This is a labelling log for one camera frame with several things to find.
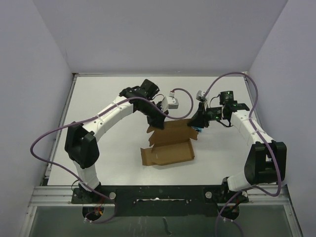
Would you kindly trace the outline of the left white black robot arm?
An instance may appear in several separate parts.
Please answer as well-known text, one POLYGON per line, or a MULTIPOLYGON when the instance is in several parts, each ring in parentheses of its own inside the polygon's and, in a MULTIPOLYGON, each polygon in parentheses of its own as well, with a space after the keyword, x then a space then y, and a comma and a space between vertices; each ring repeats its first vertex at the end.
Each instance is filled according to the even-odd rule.
POLYGON ((65 151, 77 169, 82 196, 89 203, 100 198, 98 187, 101 183, 95 168, 100 155, 98 141, 117 122, 136 111, 147 116, 150 126, 163 129, 165 116, 161 112, 166 113, 168 109, 166 96, 158 103, 146 102, 153 100, 158 92, 158 86, 145 79, 140 86, 123 89, 109 106, 99 112, 96 119, 68 128, 65 151))

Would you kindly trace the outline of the brown cardboard paper box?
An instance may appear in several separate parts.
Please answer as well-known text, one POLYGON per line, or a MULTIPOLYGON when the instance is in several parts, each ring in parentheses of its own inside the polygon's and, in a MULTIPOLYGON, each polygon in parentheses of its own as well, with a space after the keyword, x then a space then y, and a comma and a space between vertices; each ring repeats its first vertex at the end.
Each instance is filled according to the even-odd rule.
POLYGON ((166 121, 164 129, 148 127, 147 133, 151 134, 150 147, 141 149, 142 165, 163 166, 194 160, 192 140, 198 139, 198 132, 188 126, 189 121, 166 121))

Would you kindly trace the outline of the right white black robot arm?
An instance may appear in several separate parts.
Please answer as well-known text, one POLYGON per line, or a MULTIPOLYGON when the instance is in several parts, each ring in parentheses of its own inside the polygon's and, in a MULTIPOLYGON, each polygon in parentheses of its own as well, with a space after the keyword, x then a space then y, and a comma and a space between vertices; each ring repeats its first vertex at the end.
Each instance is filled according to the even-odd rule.
POLYGON ((269 136, 252 117, 245 103, 238 103, 232 91, 223 91, 218 96, 219 107, 210 107, 202 91, 198 91, 198 109, 188 126, 207 128, 211 121, 235 127, 250 147, 244 169, 227 178, 227 185, 219 190, 220 198, 232 201, 237 192, 261 184, 281 184, 285 179, 287 146, 269 136))

